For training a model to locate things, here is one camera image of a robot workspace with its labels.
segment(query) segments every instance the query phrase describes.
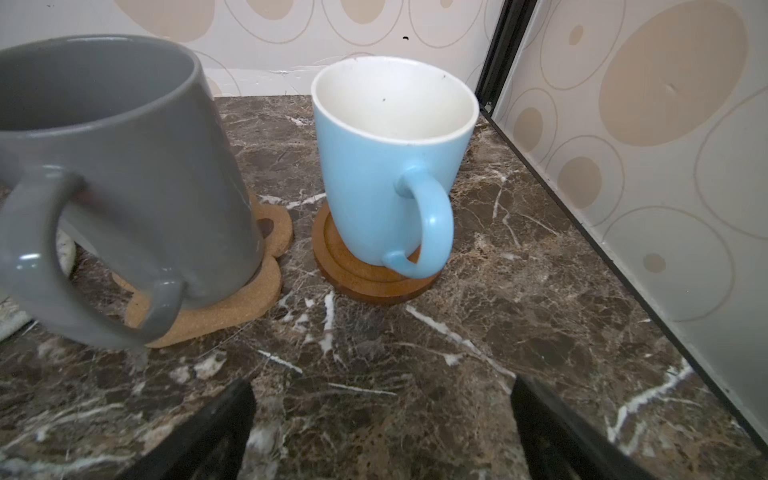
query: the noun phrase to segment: wall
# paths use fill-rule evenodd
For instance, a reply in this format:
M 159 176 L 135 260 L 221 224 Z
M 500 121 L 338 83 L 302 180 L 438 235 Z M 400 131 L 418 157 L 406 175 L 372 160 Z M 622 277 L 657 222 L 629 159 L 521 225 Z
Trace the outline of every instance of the wall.
M 474 89 L 502 3 L 3 0 L 0 48 L 104 32 L 169 38 L 195 50 L 217 95 L 309 94 L 324 65 L 352 55 L 415 58 Z
M 768 439 L 768 3 L 541 0 L 493 114 Z

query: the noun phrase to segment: mug handle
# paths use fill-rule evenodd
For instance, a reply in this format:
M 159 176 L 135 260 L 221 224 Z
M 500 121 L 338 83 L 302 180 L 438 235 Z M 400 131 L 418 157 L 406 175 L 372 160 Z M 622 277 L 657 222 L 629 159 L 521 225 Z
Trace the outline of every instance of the mug handle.
M 56 229 L 67 201 L 83 177 L 60 167 L 28 170 L 0 211 L 0 281 L 14 301 L 53 333 L 109 349 L 141 346 L 174 324 L 187 284 L 158 280 L 141 327 L 108 319 L 78 294 L 61 272 Z
M 384 255 L 385 266 L 410 278 L 426 278 L 442 270 L 453 247 L 453 210 L 448 194 L 424 167 L 411 167 L 395 185 L 401 197 L 415 198 L 422 220 L 422 249 L 413 263 L 402 250 Z

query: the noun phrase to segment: gray mug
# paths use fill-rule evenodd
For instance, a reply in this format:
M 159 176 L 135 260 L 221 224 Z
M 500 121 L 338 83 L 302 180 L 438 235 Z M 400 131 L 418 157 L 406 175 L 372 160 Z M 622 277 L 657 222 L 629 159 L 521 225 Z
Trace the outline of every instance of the gray mug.
M 263 240 L 197 56 L 126 35 L 0 51 L 0 283 L 54 333 L 105 348 L 163 336 L 180 308 L 236 292 Z M 58 267 L 59 225 L 151 297 L 139 328 Z

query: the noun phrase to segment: brown marble surface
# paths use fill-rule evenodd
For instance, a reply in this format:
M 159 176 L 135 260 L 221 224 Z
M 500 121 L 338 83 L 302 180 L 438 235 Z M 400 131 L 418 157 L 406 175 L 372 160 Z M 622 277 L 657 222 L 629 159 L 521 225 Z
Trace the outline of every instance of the brown marble surface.
M 110 478 L 240 376 L 259 403 L 241 478 L 529 478 L 513 372 L 553 386 L 659 478 L 768 478 L 747 436 L 484 120 L 451 192 L 442 276 L 381 308 L 334 293 L 315 265 L 323 182 L 309 99 L 217 103 L 246 184 L 293 218 L 280 303 L 159 350 L 22 329 L 0 344 L 0 478 Z M 80 249 L 72 280 L 121 318 L 128 294 Z

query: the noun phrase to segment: gray mug handle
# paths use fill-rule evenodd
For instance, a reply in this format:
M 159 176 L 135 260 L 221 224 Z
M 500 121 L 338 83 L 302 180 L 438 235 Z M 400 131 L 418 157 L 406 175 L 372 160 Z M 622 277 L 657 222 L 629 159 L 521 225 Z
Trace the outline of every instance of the gray mug handle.
M 0 211 L 0 283 L 14 301 L 53 333 L 109 349 L 141 346 L 174 324 L 187 284 L 158 280 L 139 328 L 108 319 L 88 304 L 61 272 L 56 229 L 69 199 L 84 185 L 60 167 L 28 170 Z

